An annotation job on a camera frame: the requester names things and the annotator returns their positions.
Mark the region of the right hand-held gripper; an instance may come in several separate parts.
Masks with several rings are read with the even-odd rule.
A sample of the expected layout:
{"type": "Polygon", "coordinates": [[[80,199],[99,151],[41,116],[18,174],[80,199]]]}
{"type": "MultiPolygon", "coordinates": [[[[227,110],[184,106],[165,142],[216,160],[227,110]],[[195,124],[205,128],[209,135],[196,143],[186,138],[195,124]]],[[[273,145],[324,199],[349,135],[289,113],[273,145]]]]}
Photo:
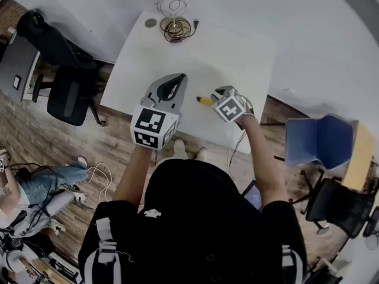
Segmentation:
{"type": "Polygon", "coordinates": [[[247,112],[253,114],[253,106],[250,100],[242,96],[233,86],[221,86],[215,89],[210,99],[213,109],[225,122],[235,122],[247,112]]]}

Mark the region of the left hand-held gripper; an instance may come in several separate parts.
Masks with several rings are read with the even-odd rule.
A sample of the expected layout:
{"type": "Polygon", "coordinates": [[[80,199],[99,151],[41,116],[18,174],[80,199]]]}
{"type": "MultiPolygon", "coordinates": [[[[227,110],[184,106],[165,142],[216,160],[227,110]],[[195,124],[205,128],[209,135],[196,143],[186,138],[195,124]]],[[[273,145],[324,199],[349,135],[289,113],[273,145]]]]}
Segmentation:
{"type": "Polygon", "coordinates": [[[179,126],[187,84],[186,74],[170,74],[149,86],[130,124],[134,144],[154,150],[164,148],[179,126]]]}

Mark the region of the person's left forearm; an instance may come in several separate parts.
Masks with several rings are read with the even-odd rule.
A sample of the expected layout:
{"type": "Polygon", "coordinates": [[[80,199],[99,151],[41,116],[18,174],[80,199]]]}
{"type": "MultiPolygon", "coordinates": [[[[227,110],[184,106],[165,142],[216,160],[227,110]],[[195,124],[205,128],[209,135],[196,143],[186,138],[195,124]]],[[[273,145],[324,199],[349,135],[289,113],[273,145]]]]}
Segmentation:
{"type": "Polygon", "coordinates": [[[131,154],[127,167],[113,194],[113,201],[127,201],[139,207],[144,184],[149,170],[152,149],[136,146],[131,154]]]}

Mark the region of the person's right forearm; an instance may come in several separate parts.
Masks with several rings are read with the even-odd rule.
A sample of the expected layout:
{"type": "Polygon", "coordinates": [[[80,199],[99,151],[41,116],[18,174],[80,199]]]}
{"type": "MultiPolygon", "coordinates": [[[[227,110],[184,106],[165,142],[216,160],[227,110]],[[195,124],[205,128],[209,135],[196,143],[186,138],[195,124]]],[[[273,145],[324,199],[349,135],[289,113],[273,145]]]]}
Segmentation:
{"type": "Polygon", "coordinates": [[[288,201],[284,176],[274,158],[258,120],[253,114],[244,114],[237,122],[246,131],[249,140],[253,170],[258,191],[261,194],[262,207],[275,201],[288,201]]]}

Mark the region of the black high-back office chair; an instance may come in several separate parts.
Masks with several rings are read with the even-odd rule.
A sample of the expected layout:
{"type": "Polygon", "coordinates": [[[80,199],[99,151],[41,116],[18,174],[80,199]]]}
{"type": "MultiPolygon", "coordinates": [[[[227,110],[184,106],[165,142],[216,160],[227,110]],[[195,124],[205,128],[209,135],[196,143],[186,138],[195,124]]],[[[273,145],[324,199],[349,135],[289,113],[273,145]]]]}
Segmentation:
{"type": "Polygon", "coordinates": [[[45,22],[36,10],[27,11],[18,21],[17,34],[32,44],[50,65],[58,67],[53,81],[45,82],[40,74],[34,85],[32,101],[37,102],[42,89],[50,89],[47,112],[54,118],[81,126],[90,109],[98,125],[94,98],[104,91],[97,86],[99,64],[73,44],[57,29],[45,22]]]}

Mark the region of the blue screen device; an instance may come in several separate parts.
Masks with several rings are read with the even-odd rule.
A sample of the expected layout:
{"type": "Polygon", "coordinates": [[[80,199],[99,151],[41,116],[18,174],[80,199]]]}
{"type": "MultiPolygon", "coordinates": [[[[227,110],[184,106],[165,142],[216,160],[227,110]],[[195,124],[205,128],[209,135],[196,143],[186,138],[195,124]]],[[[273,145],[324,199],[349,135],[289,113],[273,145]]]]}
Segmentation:
{"type": "Polygon", "coordinates": [[[242,193],[243,197],[259,211],[262,209],[261,194],[257,188],[256,180],[253,179],[242,193]]]}

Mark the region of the blue chair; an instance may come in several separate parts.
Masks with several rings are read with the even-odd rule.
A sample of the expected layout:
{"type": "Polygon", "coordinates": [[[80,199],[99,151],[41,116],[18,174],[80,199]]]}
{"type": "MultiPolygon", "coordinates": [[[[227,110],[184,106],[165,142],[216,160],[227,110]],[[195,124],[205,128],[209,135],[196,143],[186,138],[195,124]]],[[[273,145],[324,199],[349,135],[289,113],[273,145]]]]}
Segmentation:
{"type": "Polygon", "coordinates": [[[332,170],[350,161],[353,145],[352,124],[334,115],[285,123],[285,162],[289,166],[319,162],[332,170]]]}

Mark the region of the person's black shirt torso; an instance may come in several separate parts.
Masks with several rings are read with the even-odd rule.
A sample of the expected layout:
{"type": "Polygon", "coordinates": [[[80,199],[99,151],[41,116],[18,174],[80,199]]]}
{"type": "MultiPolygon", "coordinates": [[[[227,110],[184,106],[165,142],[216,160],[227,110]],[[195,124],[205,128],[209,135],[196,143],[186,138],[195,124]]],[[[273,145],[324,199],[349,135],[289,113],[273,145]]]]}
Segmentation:
{"type": "Polygon", "coordinates": [[[85,284],[291,284],[307,272],[293,206],[256,209],[218,167],[167,160],[150,178],[144,208],[98,205],[79,252],[85,284]]]}

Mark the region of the dark side desk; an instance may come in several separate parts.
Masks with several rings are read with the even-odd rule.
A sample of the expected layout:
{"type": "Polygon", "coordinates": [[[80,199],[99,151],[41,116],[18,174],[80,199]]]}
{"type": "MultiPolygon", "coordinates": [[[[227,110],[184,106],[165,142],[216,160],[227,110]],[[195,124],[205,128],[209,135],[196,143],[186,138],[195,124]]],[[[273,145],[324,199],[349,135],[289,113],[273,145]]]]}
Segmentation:
{"type": "Polygon", "coordinates": [[[0,90],[21,102],[29,87],[40,52],[16,32],[0,61],[0,90]]]}

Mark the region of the light wooden table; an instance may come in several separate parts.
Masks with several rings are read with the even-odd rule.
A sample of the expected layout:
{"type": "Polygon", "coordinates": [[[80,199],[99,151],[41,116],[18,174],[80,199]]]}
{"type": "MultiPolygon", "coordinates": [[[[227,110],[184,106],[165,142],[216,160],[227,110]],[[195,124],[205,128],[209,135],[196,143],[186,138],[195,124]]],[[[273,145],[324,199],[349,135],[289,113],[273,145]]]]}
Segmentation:
{"type": "Polygon", "coordinates": [[[372,157],[375,150],[375,140],[366,126],[358,121],[355,129],[355,140],[352,156],[349,161],[342,185],[356,191],[361,191],[365,185],[372,157]]]}

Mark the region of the black mesh office chair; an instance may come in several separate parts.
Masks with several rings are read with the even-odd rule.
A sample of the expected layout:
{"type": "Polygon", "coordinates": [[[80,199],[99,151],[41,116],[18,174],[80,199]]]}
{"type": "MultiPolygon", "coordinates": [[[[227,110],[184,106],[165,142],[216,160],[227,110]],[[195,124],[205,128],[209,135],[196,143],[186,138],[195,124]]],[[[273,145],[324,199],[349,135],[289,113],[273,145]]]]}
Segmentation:
{"type": "Polygon", "coordinates": [[[376,181],[372,182],[369,190],[359,192],[342,185],[341,178],[326,178],[323,176],[323,170],[319,172],[320,176],[315,185],[310,183],[305,170],[300,172],[309,193],[295,201],[291,199],[290,202],[295,205],[307,201],[301,214],[305,216],[306,221],[317,226],[318,235],[323,235],[329,230],[328,226],[323,227],[320,224],[325,221],[339,227],[348,238],[358,237],[374,206],[378,191],[376,181]]]}

